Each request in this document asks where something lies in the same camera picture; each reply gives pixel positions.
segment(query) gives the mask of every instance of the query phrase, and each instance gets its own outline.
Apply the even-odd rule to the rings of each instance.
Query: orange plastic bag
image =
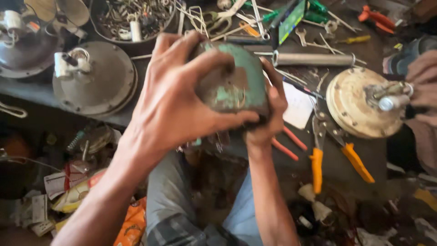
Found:
[[[114,246],[134,246],[140,240],[146,229],[145,212],[146,197],[129,206],[125,222],[121,226]]]

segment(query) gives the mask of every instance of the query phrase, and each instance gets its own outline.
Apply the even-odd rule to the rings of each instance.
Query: yellow screwdriver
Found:
[[[370,40],[370,35],[360,36],[360,37],[356,37],[356,38],[347,38],[345,40],[336,41],[335,43],[351,44],[351,43],[361,43],[361,42],[365,42],[367,40]]]

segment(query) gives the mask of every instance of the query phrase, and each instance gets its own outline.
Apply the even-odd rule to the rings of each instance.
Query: man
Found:
[[[408,66],[414,86],[411,105],[417,113],[387,141],[387,159],[406,171],[437,177],[437,50],[425,52]]]
[[[211,70],[234,66],[231,55],[217,50],[186,63],[202,40],[197,32],[158,37],[138,104],[112,163],[53,245],[111,245],[136,186],[147,177],[150,246],[299,245],[271,158],[271,139],[284,126],[287,102],[282,78],[265,59],[261,61],[273,84],[266,81],[272,116],[245,136],[250,171],[224,229],[208,226],[202,231],[195,226],[184,164],[173,149],[199,136],[259,120],[255,112],[214,112],[196,96],[196,83]]]

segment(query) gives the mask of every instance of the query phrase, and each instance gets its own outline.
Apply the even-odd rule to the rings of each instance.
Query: pile of screws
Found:
[[[107,0],[106,3],[107,8],[98,20],[103,34],[117,41],[138,42],[155,36],[164,30],[174,11],[173,0]]]

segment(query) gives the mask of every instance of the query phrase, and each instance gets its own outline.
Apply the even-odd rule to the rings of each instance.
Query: pliers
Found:
[[[297,137],[296,135],[294,135],[286,126],[284,126],[283,131],[287,134],[287,136],[289,138],[291,138],[291,140],[293,140],[293,142],[295,142],[301,149],[303,149],[304,151],[308,150],[308,148],[306,147],[306,145],[304,143],[302,143]],[[297,155],[295,155],[293,152],[291,152],[289,149],[287,149],[284,145],[280,144],[278,142],[278,140],[276,140],[276,138],[272,138],[272,145],[275,146],[278,150],[284,152],[286,155],[288,155],[289,157],[291,157],[293,160],[298,161],[299,157],[297,157]]]
[[[315,147],[312,155],[309,157],[312,161],[312,178],[314,193],[319,194],[322,190],[322,159],[323,159],[323,142],[326,133],[329,133],[341,145],[341,151],[349,159],[355,170],[367,183],[374,183],[372,175],[364,167],[360,157],[354,151],[354,144],[345,144],[343,140],[343,131],[336,128],[335,124],[328,115],[314,105],[314,116],[312,118],[312,129],[315,137]]]

